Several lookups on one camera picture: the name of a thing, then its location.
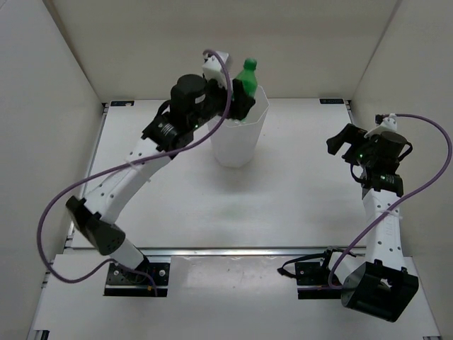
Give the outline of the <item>green plastic soda bottle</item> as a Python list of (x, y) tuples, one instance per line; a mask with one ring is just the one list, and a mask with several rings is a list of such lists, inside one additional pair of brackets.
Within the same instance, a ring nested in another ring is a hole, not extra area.
[(247, 58), (244, 60), (243, 69), (236, 75), (235, 79), (243, 84), (243, 89), (250, 97), (255, 97), (258, 88), (258, 81), (256, 79), (257, 60)]

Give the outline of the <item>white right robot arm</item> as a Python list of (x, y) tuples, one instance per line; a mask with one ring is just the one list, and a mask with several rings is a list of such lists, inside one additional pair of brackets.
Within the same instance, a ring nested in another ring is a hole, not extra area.
[(396, 123), (368, 132), (348, 123), (327, 139), (329, 154), (348, 143), (342, 156), (351, 167), (362, 169), (354, 180), (362, 187), (367, 224), (365, 255), (333, 251), (318, 265), (318, 275), (328, 287), (339, 287), (342, 305), (388, 322), (395, 322), (419, 288), (418, 278), (408, 272), (401, 249), (400, 210), (403, 180), (396, 173), (411, 153), (411, 143), (396, 132)]

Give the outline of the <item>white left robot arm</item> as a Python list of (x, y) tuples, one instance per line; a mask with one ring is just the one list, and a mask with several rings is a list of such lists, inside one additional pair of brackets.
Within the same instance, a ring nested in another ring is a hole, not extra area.
[(167, 166), (193, 140), (194, 132), (228, 110), (229, 118), (245, 118), (254, 106), (256, 86), (233, 79), (230, 88), (216, 79), (196, 74), (181, 76), (154, 119), (125, 160), (83, 198), (72, 196), (67, 210), (78, 231), (103, 256), (122, 267), (132, 283), (146, 280), (148, 260), (130, 242), (116, 221), (136, 193), (159, 170)]

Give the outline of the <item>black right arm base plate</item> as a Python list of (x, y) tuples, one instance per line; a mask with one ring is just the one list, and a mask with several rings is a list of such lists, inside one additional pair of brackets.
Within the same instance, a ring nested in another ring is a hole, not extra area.
[(322, 253), (303, 255), (286, 261), (277, 272), (296, 280), (299, 300), (339, 300), (341, 292), (328, 287), (328, 261), (341, 249), (329, 247)]

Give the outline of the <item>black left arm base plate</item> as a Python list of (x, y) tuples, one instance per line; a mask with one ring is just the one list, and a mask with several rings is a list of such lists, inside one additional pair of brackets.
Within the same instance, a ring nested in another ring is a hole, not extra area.
[(147, 277), (130, 273), (111, 263), (105, 279), (104, 296), (108, 297), (142, 297), (166, 298), (170, 276), (170, 261), (151, 260), (144, 270), (156, 284), (156, 289), (150, 286)]

